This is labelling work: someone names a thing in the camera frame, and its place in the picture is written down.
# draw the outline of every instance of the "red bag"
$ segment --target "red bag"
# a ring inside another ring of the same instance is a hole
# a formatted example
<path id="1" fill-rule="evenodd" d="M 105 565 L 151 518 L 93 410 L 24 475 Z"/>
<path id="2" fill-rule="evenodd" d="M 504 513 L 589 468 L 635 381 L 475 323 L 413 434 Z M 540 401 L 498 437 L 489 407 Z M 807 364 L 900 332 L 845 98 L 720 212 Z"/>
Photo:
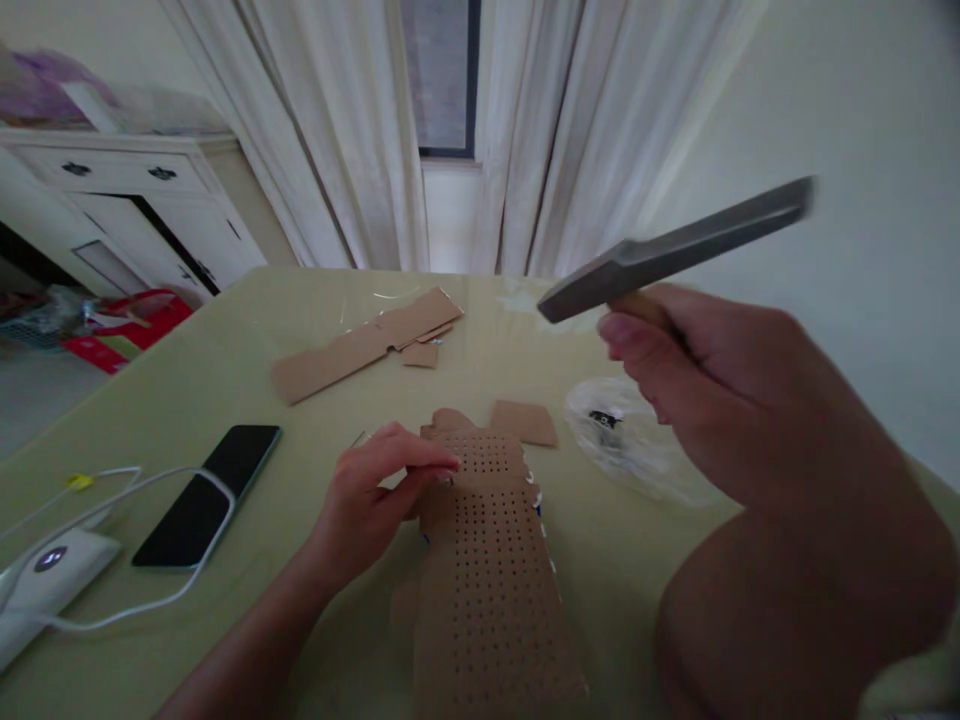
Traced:
<path id="1" fill-rule="evenodd" d="M 131 322 L 115 328 L 98 328 L 97 336 L 121 335 L 141 350 L 156 343 L 188 317 L 193 315 L 189 306 L 170 290 L 147 290 L 118 300 L 103 309 L 105 315 L 124 315 Z"/>
<path id="2" fill-rule="evenodd" d="M 190 317 L 193 311 L 170 290 L 148 290 L 111 303 L 102 314 L 128 317 L 130 322 L 118 327 L 97 328 L 93 336 L 71 338 L 63 346 L 113 375 L 130 362 L 130 358 L 104 345 L 99 337 L 124 337 L 140 350 L 146 350 Z"/>

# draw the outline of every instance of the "white cable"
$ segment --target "white cable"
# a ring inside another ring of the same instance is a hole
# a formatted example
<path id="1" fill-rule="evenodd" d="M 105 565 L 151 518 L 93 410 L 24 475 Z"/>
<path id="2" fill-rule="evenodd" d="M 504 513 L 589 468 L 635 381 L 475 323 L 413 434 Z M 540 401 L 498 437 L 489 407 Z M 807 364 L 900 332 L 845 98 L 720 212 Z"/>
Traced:
<path id="1" fill-rule="evenodd" d="M 137 481 L 137 478 L 140 477 L 140 473 L 141 473 L 141 472 L 143 472 L 143 470 L 142 470 L 142 468 L 139 468 L 139 467 L 117 468 L 117 469 L 115 469 L 115 470 L 104 470 L 103 472 L 99 472 L 99 473 L 97 473 L 97 474 L 95 474 L 95 475 L 91 475 L 90 477 L 100 478 L 100 477 L 107 477 L 107 476 L 109 476 L 109 475 L 120 475 L 120 474 L 123 474 L 123 473 L 133 473 L 133 477 L 130 479 L 130 482 L 127 484 L 127 487 L 130 487 L 131 485 L 133 485 L 133 484 Z M 42 512 L 45 511 L 45 510 L 48 510 L 51 506 L 53 506 L 54 504 L 56 504 L 59 500 L 62 500 L 65 495 L 67 495 L 67 494 L 69 494 L 69 493 L 71 493 L 71 492 L 79 492 L 79 491 L 74 490 L 72 487 L 65 487 L 63 490 L 61 490 L 60 492 L 58 492 L 58 493 L 57 493 L 56 495 L 54 495 L 52 498 L 50 498 L 49 500 L 47 500 L 43 505 L 41 505 L 41 506 L 38 507 L 36 510 L 34 510 L 32 513 L 30 513 L 29 515 L 27 515 L 27 516 L 24 517 L 24 518 L 21 518 L 18 522 L 16 522 L 15 524 L 11 525 L 11 526 L 8 527 L 6 530 L 4 530 L 2 533 L 0 533 L 0 540 L 5 540 L 5 539 L 7 538 L 7 536 L 12 535 L 14 532 L 16 532 L 17 530 L 19 530 L 20 528 L 22 528 L 24 525 L 26 525 L 28 522 L 30 522 L 30 521 L 33 520 L 35 517 L 37 517 L 37 515 L 39 515 L 40 513 L 42 513 Z"/>
<path id="2" fill-rule="evenodd" d="M 228 488 L 226 485 L 223 484 L 220 478 L 218 478 L 212 472 L 204 468 L 194 468 L 194 467 L 175 468 L 173 470 L 167 470 L 166 472 L 162 472 L 158 475 L 154 475 L 153 477 L 149 477 L 146 480 L 141 480 L 141 481 L 137 481 L 137 477 L 139 477 L 139 474 L 140 474 L 140 468 L 118 468 L 116 470 L 107 470 L 102 473 L 97 473 L 97 475 L 95 475 L 94 477 L 105 477 L 107 475 L 117 475 L 123 472 L 135 473 L 134 479 L 131 480 L 130 484 L 127 485 L 127 488 L 125 490 L 123 490 L 120 493 L 117 493 L 109 500 L 106 500 L 100 503 L 92 510 L 88 510 L 87 512 L 83 513 L 79 517 L 74 518 L 66 525 L 63 525 L 58 530 L 55 530 L 54 532 L 52 532 L 50 535 L 47 535 L 47 537 L 45 537 L 40 542 L 34 544 L 33 547 L 31 547 L 29 550 L 23 553 L 13 563 L 13 565 L 10 566 L 9 572 L 6 572 L 3 574 L 2 579 L 0 579 L 0 614 L 11 613 L 11 614 L 22 615 L 30 620 L 42 622 L 45 625 L 51 625 L 52 627 L 55 627 L 58 630 L 64 630 L 66 632 L 88 632 L 90 630 L 99 630 L 100 628 L 106 627 L 111 623 L 115 623 L 117 620 L 122 620 L 123 618 L 130 617 L 132 615 L 138 615 L 139 613 L 147 612 L 148 610 L 154 610 L 156 608 L 163 607 L 164 605 L 169 605 L 170 603 L 176 602 L 177 600 L 179 600 L 181 597 L 183 597 L 186 594 L 186 592 L 191 587 L 193 587 L 193 583 L 196 582 L 197 576 L 200 574 L 203 568 L 206 567 L 207 560 L 210 558 L 210 554 L 213 552 L 213 548 L 216 547 L 217 542 L 220 540 L 220 536 L 223 534 L 223 531 L 226 529 L 227 524 L 230 522 L 230 518 L 233 517 L 233 512 L 237 506 L 237 500 L 233 492 L 231 492 L 230 488 Z M 195 473 L 200 477 L 202 477 L 204 480 L 207 480 L 208 482 L 210 482 L 215 488 L 217 488 L 217 490 L 223 493 L 224 497 L 227 498 L 228 507 L 227 507 L 227 514 L 226 516 L 224 516 L 223 522 L 220 523 L 220 527 L 217 529 L 217 532 L 214 534 L 213 539 L 210 541 L 210 544 L 207 545 L 207 549 L 203 553 L 203 557 L 200 558 L 200 562 L 197 563 L 197 567 L 194 569 L 193 574 L 190 576 L 190 579 L 187 580 L 187 582 L 183 585 L 182 588 L 180 588 L 180 590 L 175 592 L 173 595 L 170 595 L 169 597 L 162 598 L 160 600 L 154 600 L 153 602 L 144 603 L 142 605 L 137 605 L 132 608 L 128 608 L 126 610 L 115 613 L 113 615 L 110 615 L 109 617 L 106 617 L 102 620 L 98 620 L 92 623 L 76 623 L 70 620 L 64 620 L 63 618 L 57 617 L 56 615 L 46 615 L 43 613 L 35 613 L 25 608 L 8 608 L 7 607 L 7 602 L 10 600 L 10 596 L 13 594 L 13 590 L 16 587 L 17 580 L 20 578 L 21 573 L 23 573 L 24 569 L 27 567 L 27 565 L 29 565 L 33 557 L 38 552 L 43 550 L 43 548 L 45 548 L 47 545 L 57 540 L 61 536 L 65 535 L 73 528 L 82 524 L 88 518 L 91 518 L 97 513 L 100 513 L 103 510 L 106 510 L 107 508 L 112 507 L 113 505 L 117 504 L 124 498 L 129 497 L 130 495 L 133 495 L 134 493 L 139 492 L 140 490 L 143 490 L 148 485 L 152 485 L 153 483 L 159 480 L 163 480 L 164 478 L 170 477 L 171 475 L 179 475 L 180 473 L 183 473 L 183 472 Z M 47 503 L 45 507 L 48 507 L 50 504 L 52 504 L 52 502 Z M 18 523 L 17 526 L 22 525 L 23 522 L 25 522 L 25 520 Z"/>

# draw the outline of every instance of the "smartphone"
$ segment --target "smartphone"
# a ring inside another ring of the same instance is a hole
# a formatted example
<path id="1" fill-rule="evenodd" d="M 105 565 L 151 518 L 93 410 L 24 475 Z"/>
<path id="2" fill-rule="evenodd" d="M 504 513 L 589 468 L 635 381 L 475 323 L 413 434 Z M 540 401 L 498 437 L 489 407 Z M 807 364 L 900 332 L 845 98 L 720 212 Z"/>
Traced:
<path id="1" fill-rule="evenodd" d="M 253 484 L 280 438 L 275 425 L 235 425 L 203 463 L 237 499 Z M 191 570 L 227 515 L 229 504 L 213 483 L 194 475 L 131 561 L 134 567 Z"/>

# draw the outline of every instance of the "cardboard scrap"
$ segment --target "cardboard scrap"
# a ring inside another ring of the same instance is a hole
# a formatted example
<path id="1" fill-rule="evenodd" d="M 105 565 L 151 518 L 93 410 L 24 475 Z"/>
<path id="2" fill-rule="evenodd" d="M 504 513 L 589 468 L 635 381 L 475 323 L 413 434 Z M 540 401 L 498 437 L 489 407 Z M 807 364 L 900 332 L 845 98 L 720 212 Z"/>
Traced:
<path id="1" fill-rule="evenodd" d="M 273 384 L 288 405 L 294 405 L 333 383 L 376 362 L 390 348 L 402 350 L 422 335 L 438 330 L 463 315 L 439 287 L 412 304 L 389 310 L 344 333 L 327 347 L 306 350 L 274 363 Z"/>
<path id="2" fill-rule="evenodd" d="M 463 310 L 438 287 L 424 293 L 412 304 L 399 310 L 381 313 L 374 322 L 387 334 L 388 345 L 402 350 L 421 335 L 458 319 Z"/>
<path id="3" fill-rule="evenodd" d="M 410 343 L 400 351 L 404 365 L 413 367 L 437 367 L 439 348 L 434 343 Z"/>
<path id="4" fill-rule="evenodd" d="M 417 338 L 417 342 L 430 342 L 434 338 L 438 338 L 447 332 L 450 328 L 453 327 L 453 323 L 447 323 L 446 325 L 441 325 L 436 330 L 428 332 L 426 335 L 421 335 Z"/>
<path id="5" fill-rule="evenodd" d="M 394 620 L 413 622 L 414 717 L 522 715 L 583 697 L 519 441 L 449 409 L 421 435 L 461 464 L 418 504 L 429 546 L 416 591 L 405 584 L 394 600 Z"/>
<path id="6" fill-rule="evenodd" d="M 557 431 L 543 405 L 497 400 L 493 405 L 490 429 L 509 433 L 531 445 L 557 446 Z"/>

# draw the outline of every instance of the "wooden hammer handle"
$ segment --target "wooden hammer handle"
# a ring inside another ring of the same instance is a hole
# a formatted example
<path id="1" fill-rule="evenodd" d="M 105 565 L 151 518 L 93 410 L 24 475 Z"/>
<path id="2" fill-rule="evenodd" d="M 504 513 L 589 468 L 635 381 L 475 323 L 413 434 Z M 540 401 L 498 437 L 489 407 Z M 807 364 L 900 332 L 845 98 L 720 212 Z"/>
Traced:
<path id="1" fill-rule="evenodd" d="M 673 324 L 663 306 L 649 295 L 645 295 L 641 290 L 634 290 L 622 298 L 614 300 L 610 303 L 610 309 L 614 312 L 622 312 L 646 320 L 651 325 L 656 325 L 674 340 L 680 341 L 681 339 L 680 331 Z"/>

